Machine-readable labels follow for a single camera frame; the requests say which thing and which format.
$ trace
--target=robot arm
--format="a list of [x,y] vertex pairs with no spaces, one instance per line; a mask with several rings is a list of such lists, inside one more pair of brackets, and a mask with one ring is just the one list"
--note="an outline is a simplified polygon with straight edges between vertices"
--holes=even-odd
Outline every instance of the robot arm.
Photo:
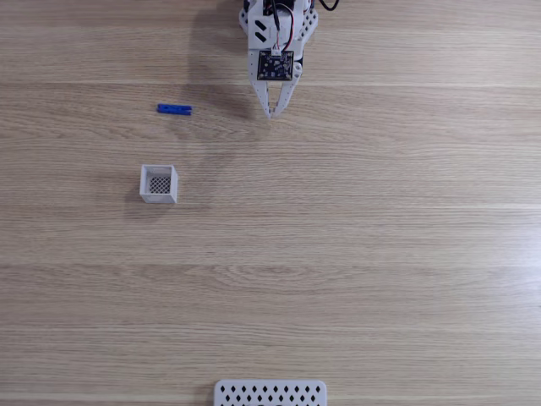
[[[318,21],[313,0],[244,1],[239,22],[248,36],[249,78],[268,118],[277,117],[289,104],[303,74],[304,45]],[[281,82],[273,108],[269,81]]]

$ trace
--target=white container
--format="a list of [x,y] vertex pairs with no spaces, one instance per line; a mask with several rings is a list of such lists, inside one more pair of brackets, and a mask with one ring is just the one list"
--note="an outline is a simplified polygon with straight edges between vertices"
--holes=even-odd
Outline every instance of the white container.
[[223,380],[214,386],[214,406],[327,406],[322,381]]
[[139,194],[147,203],[177,203],[178,175],[173,165],[143,165]]

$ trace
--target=black wire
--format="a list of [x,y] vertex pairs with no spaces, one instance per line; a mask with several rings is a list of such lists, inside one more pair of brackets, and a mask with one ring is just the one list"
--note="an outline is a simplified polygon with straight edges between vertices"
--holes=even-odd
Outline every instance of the black wire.
[[327,6],[327,5],[325,4],[325,2],[324,2],[323,0],[320,0],[321,5],[322,5],[323,8],[324,8],[325,10],[327,10],[327,11],[335,11],[335,8],[336,8],[336,6],[338,5],[339,2],[340,2],[340,0],[336,0],[336,1],[335,1],[335,5],[332,6],[332,7],[329,7],[329,6]]
[[280,19],[278,19],[275,0],[272,0],[272,12],[274,13],[274,24],[276,24],[276,28],[280,30]]
[[293,18],[293,11],[288,6],[286,6],[285,4],[278,4],[278,7],[280,6],[284,8],[285,10],[287,10],[289,15],[291,15],[291,29],[289,30],[289,40],[287,41],[287,45],[284,48],[284,51],[286,51],[293,41],[293,31],[295,30],[295,27],[293,26],[293,22],[295,21],[295,19]]

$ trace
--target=wood grain surface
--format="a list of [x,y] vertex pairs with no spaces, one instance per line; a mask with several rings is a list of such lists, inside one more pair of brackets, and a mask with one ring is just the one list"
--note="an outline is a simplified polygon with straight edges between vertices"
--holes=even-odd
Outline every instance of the wood grain surface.
[[0,404],[540,405],[541,2],[318,6],[272,121],[241,3],[0,2]]

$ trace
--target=blue block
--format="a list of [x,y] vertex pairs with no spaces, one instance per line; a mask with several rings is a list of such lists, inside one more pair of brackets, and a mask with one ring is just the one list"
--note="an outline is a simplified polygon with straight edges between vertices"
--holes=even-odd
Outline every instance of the blue block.
[[191,116],[191,106],[176,106],[174,104],[158,104],[157,112],[163,114],[177,114],[181,116]]

